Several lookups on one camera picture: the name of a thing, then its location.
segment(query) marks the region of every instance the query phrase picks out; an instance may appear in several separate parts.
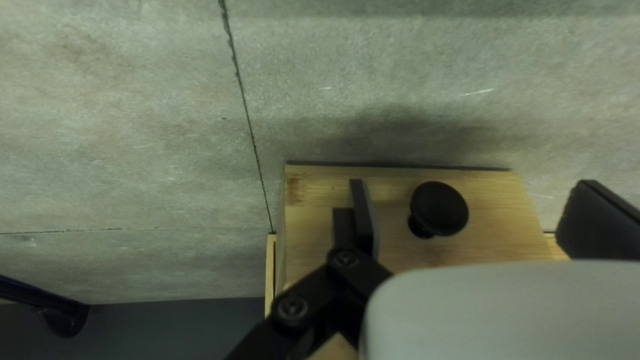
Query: black knob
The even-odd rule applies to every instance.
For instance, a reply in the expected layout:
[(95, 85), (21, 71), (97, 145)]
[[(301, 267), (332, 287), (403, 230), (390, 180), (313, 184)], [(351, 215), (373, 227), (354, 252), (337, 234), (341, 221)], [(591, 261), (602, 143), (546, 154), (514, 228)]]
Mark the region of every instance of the black knob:
[(411, 196), (409, 229), (420, 239), (450, 236), (464, 228), (469, 208), (456, 189), (438, 181), (421, 184)]

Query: gray floor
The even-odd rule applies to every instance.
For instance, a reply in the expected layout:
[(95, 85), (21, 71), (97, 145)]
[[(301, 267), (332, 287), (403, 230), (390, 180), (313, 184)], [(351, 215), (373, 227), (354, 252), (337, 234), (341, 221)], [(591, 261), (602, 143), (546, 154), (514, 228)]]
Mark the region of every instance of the gray floor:
[(0, 274), (259, 296), (286, 160), (512, 168), (547, 230), (578, 179), (640, 204), (639, 27), (633, 0), (4, 1)]
[(50, 333), (29, 306), (0, 306), (0, 357), (10, 360), (219, 360), (264, 318), (264, 298), (93, 306), (82, 331)]

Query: black device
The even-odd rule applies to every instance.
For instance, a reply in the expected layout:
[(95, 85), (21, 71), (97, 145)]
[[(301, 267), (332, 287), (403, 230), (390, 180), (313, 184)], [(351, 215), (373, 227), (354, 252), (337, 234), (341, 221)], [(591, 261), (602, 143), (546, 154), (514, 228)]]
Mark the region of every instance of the black device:
[(640, 211), (595, 180), (571, 190), (556, 241), (572, 259), (640, 260)]

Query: wood grain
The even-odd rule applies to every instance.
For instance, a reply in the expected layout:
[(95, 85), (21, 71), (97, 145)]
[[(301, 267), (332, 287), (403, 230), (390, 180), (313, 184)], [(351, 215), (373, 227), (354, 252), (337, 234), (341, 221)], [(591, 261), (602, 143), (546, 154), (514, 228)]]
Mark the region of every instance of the wood grain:
[[(348, 181), (354, 178), (363, 179), (369, 187), (381, 238), (379, 261), (395, 274), (438, 266), (553, 259), (515, 173), (287, 165), (276, 245), (276, 292), (324, 263), (332, 245), (332, 208), (349, 206)], [(465, 198), (470, 219), (460, 233), (420, 240), (409, 232), (410, 197), (426, 181), (447, 183)], [(356, 359), (356, 352), (336, 336), (312, 358)]]

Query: black bar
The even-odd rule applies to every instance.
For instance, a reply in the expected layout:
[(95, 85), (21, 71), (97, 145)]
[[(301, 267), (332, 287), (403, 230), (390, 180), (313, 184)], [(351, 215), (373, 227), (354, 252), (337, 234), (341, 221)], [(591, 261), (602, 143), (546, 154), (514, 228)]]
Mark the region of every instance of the black bar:
[(333, 208), (333, 247), (356, 246), (356, 229), (353, 209)]
[(87, 304), (4, 276), (0, 276), (0, 298), (33, 306), (44, 326), (62, 338), (77, 335), (89, 314)]
[(355, 245), (370, 257), (378, 258), (378, 239), (369, 190), (361, 179), (349, 180), (349, 194), (353, 206)]
[(84, 305), (4, 276), (0, 276), (0, 298), (36, 307), (51, 307), (70, 314), (75, 314)]

